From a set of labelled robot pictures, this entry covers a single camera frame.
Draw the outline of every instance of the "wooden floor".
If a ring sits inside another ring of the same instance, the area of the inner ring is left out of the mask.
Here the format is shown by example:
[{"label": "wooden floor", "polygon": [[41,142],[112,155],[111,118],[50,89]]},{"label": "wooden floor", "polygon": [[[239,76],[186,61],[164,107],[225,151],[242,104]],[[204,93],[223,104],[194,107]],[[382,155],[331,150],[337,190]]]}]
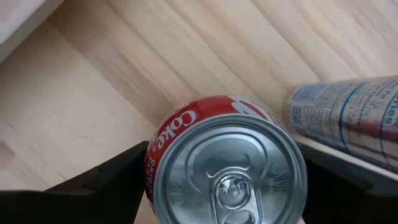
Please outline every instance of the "wooden floor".
[{"label": "wooden floor", "polygon": [[74,177],[201,96],[281,118],[297,85],[398,74],[397,15],[397,0],[66,0],[0,65],[0,189]]}]

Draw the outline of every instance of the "pull tab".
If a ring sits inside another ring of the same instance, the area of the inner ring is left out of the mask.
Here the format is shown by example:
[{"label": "pull tab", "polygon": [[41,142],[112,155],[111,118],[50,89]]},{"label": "pull tab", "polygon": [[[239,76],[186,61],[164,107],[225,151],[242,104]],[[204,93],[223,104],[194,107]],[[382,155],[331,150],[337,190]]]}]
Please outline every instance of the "pull tab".
[{"label": "pull tab", "polygon": [[242,174],[225,174],[215,186],[213,197],[217,223],[254,224],[259,209],[251,180]]}]

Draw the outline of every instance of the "can label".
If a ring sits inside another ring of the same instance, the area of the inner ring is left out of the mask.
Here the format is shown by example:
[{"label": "can label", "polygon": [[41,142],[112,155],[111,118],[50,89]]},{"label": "can label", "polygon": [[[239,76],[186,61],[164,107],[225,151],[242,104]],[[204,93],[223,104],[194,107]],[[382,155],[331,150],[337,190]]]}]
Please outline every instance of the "can label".
[{"label": "can label", "polygon": [[299,88],[287,105],[298,133],[383,168],[398,170],[398,79]]},{"label": "can label", "polygon": [[145,158],[146,194],[153,208],[157,168],[169,146],[189,127],[222,114],[249,114],[266,119],[281,128],[278,121],[259,105],[236,96],[212,96],[191,102],[174,111],[151,139]]}]

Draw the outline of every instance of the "soda can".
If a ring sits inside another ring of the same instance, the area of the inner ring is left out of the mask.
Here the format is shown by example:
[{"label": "soda can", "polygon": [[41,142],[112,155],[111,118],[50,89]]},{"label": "soda can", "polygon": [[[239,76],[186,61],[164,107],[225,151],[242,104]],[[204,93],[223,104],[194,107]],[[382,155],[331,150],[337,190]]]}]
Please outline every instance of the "soda can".
[{"label": "soda can", "polygon": [[303,157],[259,105],[212,96],[172,113],[152,138],[146,194],[159,223],[297,223]]},{"label": "soda can", "polygon": [[397,77],[301,86],[286,116],[303,136],[398,171]]}]

